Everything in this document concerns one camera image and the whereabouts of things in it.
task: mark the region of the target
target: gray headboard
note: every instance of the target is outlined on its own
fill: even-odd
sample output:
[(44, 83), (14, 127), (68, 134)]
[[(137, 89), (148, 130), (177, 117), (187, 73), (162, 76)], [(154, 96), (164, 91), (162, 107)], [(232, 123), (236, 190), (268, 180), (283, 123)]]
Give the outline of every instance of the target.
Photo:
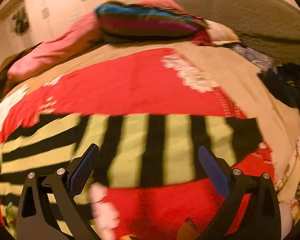
[(277, 63), (300, 64), (300, 11), (284, 0), (174, 0), (188, 13), (232, 28)]

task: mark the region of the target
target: screw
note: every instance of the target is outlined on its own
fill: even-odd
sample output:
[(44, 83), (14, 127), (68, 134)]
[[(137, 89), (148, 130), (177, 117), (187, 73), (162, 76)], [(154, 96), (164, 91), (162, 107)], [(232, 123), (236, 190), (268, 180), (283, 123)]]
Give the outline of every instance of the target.
[(234, 175), (237, 175), (237, 176), (241, 174), (241, 171), (239, 169), (234, 169), (232, 172)]
[(33, 177), (34, 177), (34, 173), (33, 172), (31, 172), (31, 173), (28, 174), (28, 178), (29, 179), (32, 179)]
[(64, 168), (61, 168), (61, 169), (59, 169), (59, 170), (57, 170), (57, 174), (58, 175), (62, 175), (62, 174), (64, 174), (65, 173), (65, 169)]
[(265, 179), (269, 179), (269, 178), (270, 178), (270, 175), (269, 175), (268, 173), (265, 172), (265, 173), (263, 174), (263, 177), (264, 177)]

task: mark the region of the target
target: purple stripe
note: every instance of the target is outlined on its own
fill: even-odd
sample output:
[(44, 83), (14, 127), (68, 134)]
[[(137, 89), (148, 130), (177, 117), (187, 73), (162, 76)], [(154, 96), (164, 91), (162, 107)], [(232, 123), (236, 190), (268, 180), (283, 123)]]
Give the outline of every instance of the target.
[(198, 30), (195, 26), (187, 23), (172, 22), (165, 20), (121, 20), (121, 19), (100, 19), (101, 25), (108, 25), (117, 29), (154, 29), (154, 30), (171, 30), (171, 31), (190, 31)]

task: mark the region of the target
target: striped pillow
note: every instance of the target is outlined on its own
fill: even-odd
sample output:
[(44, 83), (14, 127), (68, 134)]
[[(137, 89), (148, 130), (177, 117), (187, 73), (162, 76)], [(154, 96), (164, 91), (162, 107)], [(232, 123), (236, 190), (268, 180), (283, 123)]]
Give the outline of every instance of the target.
[(103, 41), (110, 44), (189, 38), (208, 25), (174, 8), (108, 1), (97, 8)]

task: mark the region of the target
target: pink cloth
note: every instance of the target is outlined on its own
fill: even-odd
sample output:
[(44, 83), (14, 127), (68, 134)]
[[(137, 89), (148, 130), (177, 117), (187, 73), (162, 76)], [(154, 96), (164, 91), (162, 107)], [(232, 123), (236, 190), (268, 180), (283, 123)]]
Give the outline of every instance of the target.
[(90, 48), (100, 41), (98, 19), (92, 11), (71, 25), (62, 36), (40, 44), (8, 71), (8, 80), (21, 82)]
[(139, 2), (138, 4), (140, 4), (140, 5), (173, 7), (175, 9), (180, 10), (180, 11), (184, 11), (184, 9), (173, 0), (146, 0), (146, 1)]

